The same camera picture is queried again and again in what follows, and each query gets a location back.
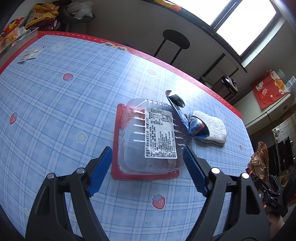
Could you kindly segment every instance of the red cloth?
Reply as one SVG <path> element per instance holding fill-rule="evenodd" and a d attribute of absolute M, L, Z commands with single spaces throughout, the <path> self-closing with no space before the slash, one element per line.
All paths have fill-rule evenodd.
<path fill-rule="evenodd" d="M 269 74 L 253 88 L 261 109 L 264 109 L 285 96 L 288 90 L 275 71 Z"/>

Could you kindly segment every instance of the table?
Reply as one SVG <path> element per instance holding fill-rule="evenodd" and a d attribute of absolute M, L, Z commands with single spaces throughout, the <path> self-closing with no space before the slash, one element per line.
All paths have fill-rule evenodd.
<path fill-rule="evenodd" d="M 0 204 L 22 235 L 44 177 L 70 174 L 112 147 L 116 107 L 130 99 L 167 102 L 164 92 L 170 89 L 186 103 L 184 113 L 201 110 L 221 118 L 227 130 L 223 147 L 194 138 L 188 142 L 198 157 L 226 174 L 238 176 L 253 154 L 239 113 L 222 98 L 158 59 L 105 42 L 39 32 L 0 70 Z M 37 47 L 44 48 L 36 59 L 17 63 Z M 66 73 L 73 79 L 64 81 Z M 166 201 L 161 210 L 152 205 L 157 194 Z M 216 234 L 223 229 L 229 200 L 226 194 Z M 73 231 L 81 235 L 70 195 L 66 201 Z M 204 201 L 186 167 L 176 179 L 154 181 L 114 180 L 109 169 L 91 198 L 111 241 L 185 240 Z"/>

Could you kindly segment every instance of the window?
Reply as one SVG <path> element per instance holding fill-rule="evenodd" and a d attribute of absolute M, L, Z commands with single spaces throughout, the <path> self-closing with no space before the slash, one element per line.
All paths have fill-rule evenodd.
<path fill-rule="evenodd" d="M 270 0 L 170 0 L 209 25 L 242 61 L 279 19 Z"/>

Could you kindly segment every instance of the white sponge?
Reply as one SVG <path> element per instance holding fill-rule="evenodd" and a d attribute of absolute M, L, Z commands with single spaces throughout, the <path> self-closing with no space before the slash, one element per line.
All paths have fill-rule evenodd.
<path fill-rule="evenodd" d="M 201 119 L 209 129 L 209 136 L 200 139 L 203 142 L 209 142 L 215 145 L 223 146 L 226 142 L 226 128 L 223 121 L 217 117 L 207 115 L 199 110 L 190 113 L 189 118 L 197 117 Z"/>

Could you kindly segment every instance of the qr code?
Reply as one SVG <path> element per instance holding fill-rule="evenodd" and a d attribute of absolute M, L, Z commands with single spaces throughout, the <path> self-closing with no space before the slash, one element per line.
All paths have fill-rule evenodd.
<path fill-rule="evenodd" d="M 164 115 L 164 114 L 161 115 L 161 120 L 162 121 L 165 121 L 165 122 L 170 122 L 169 121 L 169 116 L 168 115 Z"/>

